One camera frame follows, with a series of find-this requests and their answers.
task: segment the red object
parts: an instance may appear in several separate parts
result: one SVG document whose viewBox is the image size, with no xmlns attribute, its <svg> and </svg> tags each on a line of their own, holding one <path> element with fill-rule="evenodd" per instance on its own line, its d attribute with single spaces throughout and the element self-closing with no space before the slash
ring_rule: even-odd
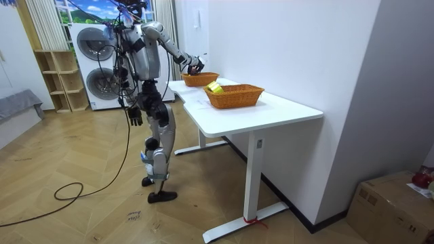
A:
<svg viewBox="0 0 434 244">
<path fill-rule="evenodd" d="M 429 184 L 433 181 L 433 178 L 426 173 L 416 173 L 413 178 L 412 182 L 416 186 L 419 186 L 421 188 L 428 188 Z"/>
<path fill-rule="evenodd" d="M 245 217 L 243 217 L 244 222 L 246 222 L 247 224 L 255 224 L 255 223 L 259 223 L 263 226 L 265 226 L 265 228 L 269 228 L 266 224 L 262 223 L 260 220 L 258 220 L 258 217 L 254 218 L 253 220 L 246 220 Z"/>
</svg>

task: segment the curtain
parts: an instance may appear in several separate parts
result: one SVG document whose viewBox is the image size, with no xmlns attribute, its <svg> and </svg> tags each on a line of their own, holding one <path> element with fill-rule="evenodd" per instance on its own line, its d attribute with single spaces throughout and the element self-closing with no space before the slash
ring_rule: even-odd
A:
<svg viewBox="0 0 434 244">
<path fill-rule="evenodd" d="M 28 10 L 44 50 L 69 50 L 52 0 L 26 0 Z"/>
<path fill-rule="evenodd" d="M 155 13 L 155 20 L 162 23 L 164 29 L 169 33 L 173 42 L 178 45 L 178 36 L 176 33 L 175 25 L 175 7 L 172 0 L 153 0 L 153 7 Z M 175 64 L 173 59 L 170 62 L 170 68 L 173 71 L 173 80 L 181 80 L 178 65 Z"/>
</svg>

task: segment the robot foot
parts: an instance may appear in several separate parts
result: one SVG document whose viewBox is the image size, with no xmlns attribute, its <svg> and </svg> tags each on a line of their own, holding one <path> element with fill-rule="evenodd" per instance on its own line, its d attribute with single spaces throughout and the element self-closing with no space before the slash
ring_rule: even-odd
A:
<svg viewBox="0 0 434 244">
<path fill-rule="evenodd" d="M 176 197 L 178 197 L 178 194 L 176 192 L 160 191 L 158 194 L 152 192 L 148 196 L 148 203 L 171 201 L 174 200 Z"/>
<path fill-rule="evenodd" d="M 148 177 L 143 178 L 142 180 L 143 187 L 150 186 L 151 184 L 154 184 L 154 182 L 151 179 L 149 179 Z"/>
</svg>

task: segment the cardboard box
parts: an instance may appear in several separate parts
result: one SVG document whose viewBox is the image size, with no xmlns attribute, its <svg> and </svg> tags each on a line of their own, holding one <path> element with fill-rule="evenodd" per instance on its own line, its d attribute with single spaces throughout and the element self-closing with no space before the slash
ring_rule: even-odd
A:
<svg viewBox="0 0 434 244">
<path fill-rule="evenodd" d="M 369 244 L 434 244 L 434 201 L 413 190 L 405 171 L 360 183 L 348 224 Z"/>
</svg>

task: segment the white desk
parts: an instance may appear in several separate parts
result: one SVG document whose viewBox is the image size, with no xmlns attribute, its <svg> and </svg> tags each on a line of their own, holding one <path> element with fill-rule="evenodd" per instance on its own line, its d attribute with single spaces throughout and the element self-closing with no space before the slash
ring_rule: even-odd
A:
<svg viewBox="0 0 434 244">
<path fill-rule="evenodd" d="M 223 78 L 219 78 L 217 82 L 221 85 L 238 84 Z M 206 144 L 205 137 L 215 138 L 248 131 L 250 135 L 243 216 L 246 220 L 261 220 L 287 209 L 288 206 L 280 202 L 257 210 L 262 154 L 265 147 L 263 129 L 321 118 L 323 113 L 265 91 L 259 97 L 256 106 L 217 109 L 210 104 L 202 87 L 187 87 L 184 81 L 170 81 L 169 87 L 182 99 L 185 111 L 199 128 L 199 145 L 176 150 L 175 155 L 226 144 L 225 141 Z M 206 231 L 203 240 L 208 243 L 247 225 L 249 224 L 243 218 L 238 218 Z"/>
</svg>

